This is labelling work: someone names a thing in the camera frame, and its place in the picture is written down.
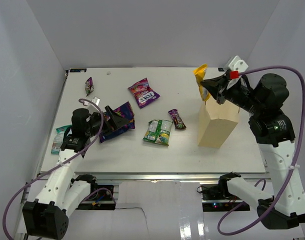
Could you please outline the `green Fox's candy bag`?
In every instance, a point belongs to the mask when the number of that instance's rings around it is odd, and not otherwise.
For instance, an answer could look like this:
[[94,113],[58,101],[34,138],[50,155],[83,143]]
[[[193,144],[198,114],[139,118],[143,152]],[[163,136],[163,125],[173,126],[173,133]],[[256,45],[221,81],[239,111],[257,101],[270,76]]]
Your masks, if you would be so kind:
[[169,120],[154,119],[148,123],[148,129],[143,137],[144,142],[169,145],[173,122]]

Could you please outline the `brown M&M's packet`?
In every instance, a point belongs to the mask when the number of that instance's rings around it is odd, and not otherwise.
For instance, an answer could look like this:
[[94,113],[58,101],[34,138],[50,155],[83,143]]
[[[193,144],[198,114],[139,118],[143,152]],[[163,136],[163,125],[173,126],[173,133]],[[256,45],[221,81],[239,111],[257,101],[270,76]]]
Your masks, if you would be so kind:
[[185,130],[187,127],[184,124],[182,118],[180,117],[178,110],[177,109],[171,109],[168,111],[168,114],[171,116],[174,125],[175,125],[175,129],[177,130]]

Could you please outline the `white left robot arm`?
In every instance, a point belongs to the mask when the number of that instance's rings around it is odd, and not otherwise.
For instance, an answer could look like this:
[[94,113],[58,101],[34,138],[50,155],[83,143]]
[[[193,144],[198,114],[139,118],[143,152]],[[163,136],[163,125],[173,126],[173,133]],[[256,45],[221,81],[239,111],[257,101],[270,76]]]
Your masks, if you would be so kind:
[[98,187],[90,175],[73,179],[91,143],[126,126],[130,120],[109,106],[105,113],[90,113],[87,108],[73,111],[71,126],[64,132],[56,170],[43,189],[22,209],[28,235],[61,240],[68,229],[69,217],[85,198],[94,199]]

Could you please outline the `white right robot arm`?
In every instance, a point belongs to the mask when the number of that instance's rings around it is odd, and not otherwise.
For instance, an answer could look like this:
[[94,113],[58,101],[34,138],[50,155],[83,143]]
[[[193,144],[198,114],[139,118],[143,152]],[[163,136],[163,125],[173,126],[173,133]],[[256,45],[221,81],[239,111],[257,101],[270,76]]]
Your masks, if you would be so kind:
[[237,71],[204,79],[201,85],[218,104],[230,102],[249,113],[249,127],[258,144],[273,187],[268,194],[247,182],[240,174],[230,172],[218,181],[223,199],[233,196],[257,211],[260,222],[269,230],[287,230],[305,223],[305,191],[296,166],[299,140],[291,120],[282,106],[289,96],[285,79],[267,73],[255,88],[233,81]]

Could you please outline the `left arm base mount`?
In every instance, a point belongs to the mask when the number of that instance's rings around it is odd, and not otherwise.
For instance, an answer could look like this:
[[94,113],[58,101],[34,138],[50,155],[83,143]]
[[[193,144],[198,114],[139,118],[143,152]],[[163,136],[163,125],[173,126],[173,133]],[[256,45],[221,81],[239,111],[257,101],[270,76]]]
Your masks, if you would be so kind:
[[92,211],[113,211],[115,209],[116,196],[114,195],[114,185],[99,185],[95,184],[92,191],[101,189],[92,194],[87,200],[83,201],[77,207],[77,210],[92,210]]

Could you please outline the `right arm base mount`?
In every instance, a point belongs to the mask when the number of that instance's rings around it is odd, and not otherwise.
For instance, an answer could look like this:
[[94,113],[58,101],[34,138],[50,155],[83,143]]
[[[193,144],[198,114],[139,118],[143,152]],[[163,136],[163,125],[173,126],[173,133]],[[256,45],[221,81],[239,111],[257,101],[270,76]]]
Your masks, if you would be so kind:
[[201,184],[196,189],[202,197],[202,210],[210,212],[228,212],[242,202],[236,196],[225,197],[217,184]]

